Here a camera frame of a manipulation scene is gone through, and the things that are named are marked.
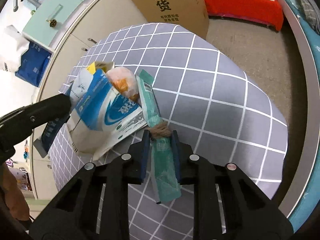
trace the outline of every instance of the cardboard box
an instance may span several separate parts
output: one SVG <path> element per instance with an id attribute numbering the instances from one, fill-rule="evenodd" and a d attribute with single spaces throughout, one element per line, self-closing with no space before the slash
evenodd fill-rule
<path id="1" fill-rule="evenodd" d="M 205 39 L 209 18 L 204 0 L 132 0 L 149 22 L 178 24 Z"/>

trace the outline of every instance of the blue bag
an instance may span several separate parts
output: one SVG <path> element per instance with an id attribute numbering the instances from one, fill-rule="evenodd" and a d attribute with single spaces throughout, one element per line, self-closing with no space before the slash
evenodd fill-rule
<path id="1" fill-rule="evenodd" d="M 21 56 L 21 66 L 15 72 L 16 77 L 39 87 L 50 56 L 50 52 L 30 42 L 28 51 Z"/>

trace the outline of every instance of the screw head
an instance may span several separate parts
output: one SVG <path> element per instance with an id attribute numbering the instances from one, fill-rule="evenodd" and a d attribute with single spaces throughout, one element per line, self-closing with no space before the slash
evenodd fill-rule
<path id="1" fill-rule="evenodd" d="M 197 160 L 200 159 L 200 157 L 199 157 L 198 155 L 196 155 L 196 154 L 191 154 L 191 155 L 189 156 L 189 158 L 190 158 L 190 160 L 192 160 L 192 161 L 197 161 Z"/>
<path id="2" fill-rule="evenodd" d="M 94 164 L 93 163 L 86 163 L 84 165 L 84 169 L 89 171 L 89 170 L 92 170 L 94 168 Z"/>
<path id="3" fill-rule="evenodd" d="M 130 160 L 131 155 L 129 153 L 125 153 L 121 155 L 121 159 L 123 159 L 124 161 L 126 160 Z"/>
<path id="4" fill-rule="evenodd" d="M 228 170 L 234 171 L 237 166 L 234 163 L 228 163 L 227 168 Z"/>

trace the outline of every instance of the brown rope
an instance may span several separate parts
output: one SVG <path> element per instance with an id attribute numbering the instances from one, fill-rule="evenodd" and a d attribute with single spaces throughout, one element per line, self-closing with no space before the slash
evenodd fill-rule
<path id="1" fill-rule="evenodd" d="M 167 127 L 167 122 L 162 121 L 153 127 L 147 128 L 150 131 L 153 139 L 160 139 L 162 137 L 170 137 L 171 131 Z"/>

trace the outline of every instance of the pinecone knob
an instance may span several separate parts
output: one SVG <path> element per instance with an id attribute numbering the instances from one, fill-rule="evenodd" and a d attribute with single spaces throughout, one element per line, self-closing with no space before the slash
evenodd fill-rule
<path id="1" fill-rule="evenodd" d="M 49 25 L 51 28 L 54 28 L 55 26 L 57 26 L 57 23 L 58 23 L 56 19 L 52 19 L 48 22 L 50 23 Z"/>

